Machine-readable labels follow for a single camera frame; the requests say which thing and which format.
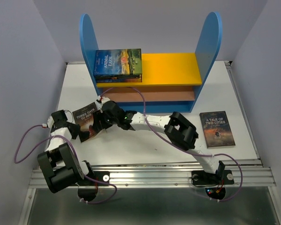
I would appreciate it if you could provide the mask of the Three Days to See book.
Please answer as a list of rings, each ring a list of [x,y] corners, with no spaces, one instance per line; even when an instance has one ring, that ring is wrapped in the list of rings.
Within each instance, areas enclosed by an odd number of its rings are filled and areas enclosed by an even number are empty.
[[[79,139],[83,143],[96,136],[101,128],[95,123],[95,114],[98,112],[95,102],[73,111],[74,121],[80,126]]]

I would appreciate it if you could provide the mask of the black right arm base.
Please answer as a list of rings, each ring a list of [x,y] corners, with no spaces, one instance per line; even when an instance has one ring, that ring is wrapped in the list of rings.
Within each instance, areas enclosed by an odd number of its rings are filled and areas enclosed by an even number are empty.
[[[234,184],[234,176],[231,170],[225,170],[222,178],[215,174],[206,173],[203,170],[192,171],[191,183],[198,188],[205,188],[207,196],[215,200],[223,200],[226,195],[225,185]]]

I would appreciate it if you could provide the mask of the Edward Tulane brown book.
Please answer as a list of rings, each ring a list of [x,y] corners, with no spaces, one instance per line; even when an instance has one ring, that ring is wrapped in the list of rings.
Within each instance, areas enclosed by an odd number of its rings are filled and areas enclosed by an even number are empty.
[[[97,77],[97,83],[140,83],[142,78]]]

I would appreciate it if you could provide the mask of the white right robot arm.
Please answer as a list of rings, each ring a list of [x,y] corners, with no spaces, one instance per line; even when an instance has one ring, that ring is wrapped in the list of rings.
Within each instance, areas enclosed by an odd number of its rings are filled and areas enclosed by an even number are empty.
[[[206,150],[197,149],[195,142],[199,135],[196,127],[181,113],[173,112],[170,116],[146,115],[137,111],[124,111],[107,97],[96,101],[99,111],[94,115],[93,127],[99,131],[113,125],[123,130],[148,130],[159,137],[167,136],[164,141],[187,154],[192,155],[203,168],[203,177],[212,183],[223,179],[225,165]]]

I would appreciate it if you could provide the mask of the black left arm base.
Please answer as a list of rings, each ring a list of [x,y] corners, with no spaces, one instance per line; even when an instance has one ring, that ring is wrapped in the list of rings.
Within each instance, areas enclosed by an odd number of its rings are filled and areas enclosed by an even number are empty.
[[[96,182],[89,179],[84,179],[83,181],[78,182],[78,197],[85,201],[93,201],[98,196],[99,186],[108,186],[107,184],[97,183],[97,181],[109,183],[110,172],[94,172],[93,174],[88,174],[89,177],[96,180]]]

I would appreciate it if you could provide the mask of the Animal Farm book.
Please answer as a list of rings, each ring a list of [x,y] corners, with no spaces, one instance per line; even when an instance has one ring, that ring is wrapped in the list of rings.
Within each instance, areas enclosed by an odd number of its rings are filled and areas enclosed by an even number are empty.
[[[93,74],[102,75],[141,75],[141,49],[97,50]]]

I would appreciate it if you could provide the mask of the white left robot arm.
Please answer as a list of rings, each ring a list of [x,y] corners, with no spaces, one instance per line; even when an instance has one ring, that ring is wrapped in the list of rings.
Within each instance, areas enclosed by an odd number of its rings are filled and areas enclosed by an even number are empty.
[[[64,110],[53,112],[47,125],[51,129],[51,140],[48,148],[37,156],[37,160],[50,191],[57,193],[68,186],[93,185],[95,173],[87,161],[87,168],[81,168],[70,143],[70,140],[77,137],[82,141],[87,140],[90,132],[81,131],[80,125],[69,122]]]

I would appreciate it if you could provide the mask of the Jane Eyre blue book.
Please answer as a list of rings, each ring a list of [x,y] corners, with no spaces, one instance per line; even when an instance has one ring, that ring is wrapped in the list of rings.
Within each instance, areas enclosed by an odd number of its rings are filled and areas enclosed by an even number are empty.
[[[96,83],[141,83],[142,79],[106,79],[96,80]]]

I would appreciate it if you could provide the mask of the Tale of Two Cities book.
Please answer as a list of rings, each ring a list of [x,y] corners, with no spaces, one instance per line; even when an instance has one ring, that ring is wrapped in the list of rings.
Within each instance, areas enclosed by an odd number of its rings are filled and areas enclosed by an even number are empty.
[[[200,121],[207,148],[236,145],[225,111],[201,112]]]

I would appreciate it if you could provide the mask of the floral pink cover book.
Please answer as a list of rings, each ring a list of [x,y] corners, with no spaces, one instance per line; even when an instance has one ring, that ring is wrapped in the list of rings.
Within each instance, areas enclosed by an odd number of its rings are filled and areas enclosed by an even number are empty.
[[[141,75],[127,75],[127,74],[119,74],[119,75],[95,75],[95,78],[98,80],[106,80],[106,79],[139,79]]]

